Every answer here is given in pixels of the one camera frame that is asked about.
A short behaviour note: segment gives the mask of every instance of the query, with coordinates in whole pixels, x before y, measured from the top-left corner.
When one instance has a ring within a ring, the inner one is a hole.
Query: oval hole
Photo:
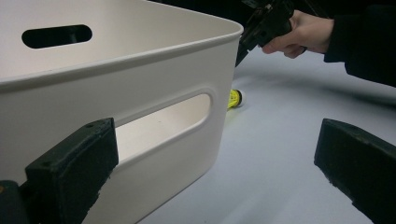
[[[22,34],[23,43],[31,49],[44,49],[87,42],[92,30],[86,25],[59,26],[27,30]]]
[[[204,119],[209,108],[210,97],[200,94],[116,128],[120,161],[183,133]]]

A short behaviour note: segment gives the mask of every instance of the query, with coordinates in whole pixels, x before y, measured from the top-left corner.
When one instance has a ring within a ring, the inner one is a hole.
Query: white floor
[[[337,119],[396,145],[396,89],[346,75],[320,54],[254,49],[233,87],[247,103],[227,112],[218,160],[141,224],[372,223],[314,165],[321,121]]]

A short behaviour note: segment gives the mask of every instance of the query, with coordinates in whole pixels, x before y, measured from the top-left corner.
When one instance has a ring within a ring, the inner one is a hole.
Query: plastic container
[[[134,223],[216,160],[239,24],[137,0],[6,1],[0,21],[1,179],[21,184],[35,158],[112,117],[120,165],[85,222]],[[92,37],[42,49],[21,40],[74,25]]]

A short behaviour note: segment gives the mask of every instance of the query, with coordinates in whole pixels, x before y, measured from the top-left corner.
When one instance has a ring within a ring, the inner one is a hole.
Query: person's finger
[[[295,59],[298,56],[302,55],[305,51],[306,51],[305,47],[299,46],[299,48],[297,48],[297,49],[295,49],[293,51],[290,51],[290,52],[285,52],[284,54],[288,58]]]
[[[285,48],[281,49],[280,51],[282,51],[284,53],[291,53],[291,52],[298,50],[300,48],[301,48],[300,45],[293,44],[293,45],[286,46]]]
[[[298,34],[295,31],[282,36],[275,37],[268,44],[262,47],[264,53],[274,53],[281,51],[286,46],[298,44]]]

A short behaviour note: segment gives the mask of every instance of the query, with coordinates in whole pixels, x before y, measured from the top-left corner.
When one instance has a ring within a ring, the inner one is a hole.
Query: dark background
[[[152,0],[237,21],[245,26],[253,9],[241,0]],[[326,18],[339,14],[359,14],[370,5],[396,5],[390,0],[292,0],[295,9]]]

